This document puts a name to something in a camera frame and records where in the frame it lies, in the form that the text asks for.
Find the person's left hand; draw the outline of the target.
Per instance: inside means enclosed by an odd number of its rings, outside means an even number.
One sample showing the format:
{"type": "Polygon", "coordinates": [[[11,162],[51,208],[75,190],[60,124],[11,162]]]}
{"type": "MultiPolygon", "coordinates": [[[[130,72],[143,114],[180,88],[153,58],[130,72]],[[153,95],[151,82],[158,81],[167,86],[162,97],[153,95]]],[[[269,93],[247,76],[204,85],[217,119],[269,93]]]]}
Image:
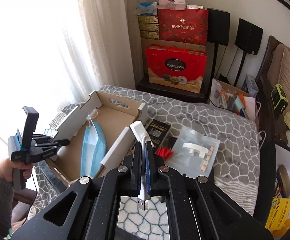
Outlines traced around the person's left hand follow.
{"type": "Polygon", "coordinates": [[[11,161],[10,159],[5,159],[0,162],[0,177],[7,182],[13,182],[12,172],[13,169],[23,170],[23,177],[29,179],[31,177],[31,172],[33,169],[33,163],[23,163],[21,161],[11,161]]]}

